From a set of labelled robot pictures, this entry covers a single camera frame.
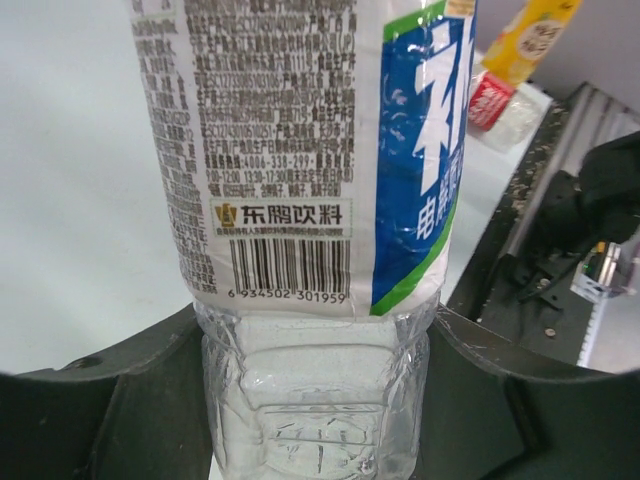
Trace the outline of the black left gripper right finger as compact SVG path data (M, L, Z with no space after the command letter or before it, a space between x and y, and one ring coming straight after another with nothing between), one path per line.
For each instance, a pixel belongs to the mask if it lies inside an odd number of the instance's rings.
M639 374L535 354L440 307L420 479L636 479Z

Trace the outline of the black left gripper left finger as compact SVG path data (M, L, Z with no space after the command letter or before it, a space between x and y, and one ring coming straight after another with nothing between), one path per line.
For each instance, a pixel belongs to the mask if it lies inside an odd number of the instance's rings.
M62 369L1 377L4 479L206 479L192 307Z

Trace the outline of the red label water bottle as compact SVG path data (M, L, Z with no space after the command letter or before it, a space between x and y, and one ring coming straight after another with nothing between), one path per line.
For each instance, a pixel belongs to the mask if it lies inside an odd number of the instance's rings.
M544 116L543 108L481 65L471 77L470 134L488 147L506 153L525 140Z

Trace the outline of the blue white label water bottle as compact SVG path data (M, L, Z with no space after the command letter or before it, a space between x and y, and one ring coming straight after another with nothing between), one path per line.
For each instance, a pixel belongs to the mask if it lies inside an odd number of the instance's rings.
M406 479L472 1L130 1L226 479Z

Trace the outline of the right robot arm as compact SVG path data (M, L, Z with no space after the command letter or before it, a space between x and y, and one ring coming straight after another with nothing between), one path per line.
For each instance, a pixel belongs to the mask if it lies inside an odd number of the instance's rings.
M639 228L639 134L591 149L576 176L554 174L515 257L520 303L542 298L575 273L600 242L621 244Z

